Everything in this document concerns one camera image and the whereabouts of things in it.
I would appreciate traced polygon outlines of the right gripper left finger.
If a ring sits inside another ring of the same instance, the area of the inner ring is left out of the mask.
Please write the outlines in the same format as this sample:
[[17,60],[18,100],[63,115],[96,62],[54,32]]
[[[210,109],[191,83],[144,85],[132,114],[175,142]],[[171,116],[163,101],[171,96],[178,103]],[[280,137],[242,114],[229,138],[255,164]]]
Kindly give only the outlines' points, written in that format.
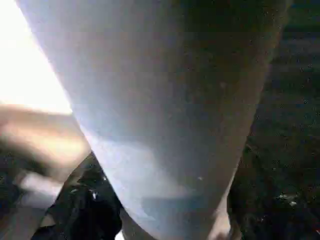
[[114,240],[122,229],[122,204],[94,153],[69,175],[47,210],[54,221],[42,226],[34,240]]

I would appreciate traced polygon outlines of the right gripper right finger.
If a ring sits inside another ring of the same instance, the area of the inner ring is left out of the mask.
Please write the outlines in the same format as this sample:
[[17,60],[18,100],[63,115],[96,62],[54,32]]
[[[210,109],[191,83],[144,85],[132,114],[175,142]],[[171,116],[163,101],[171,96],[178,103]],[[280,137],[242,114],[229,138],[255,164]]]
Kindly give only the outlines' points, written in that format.
[[251,147],[242,153],[228,195],[242,240],[318,240],[320,200],[307,200],[281,163]]

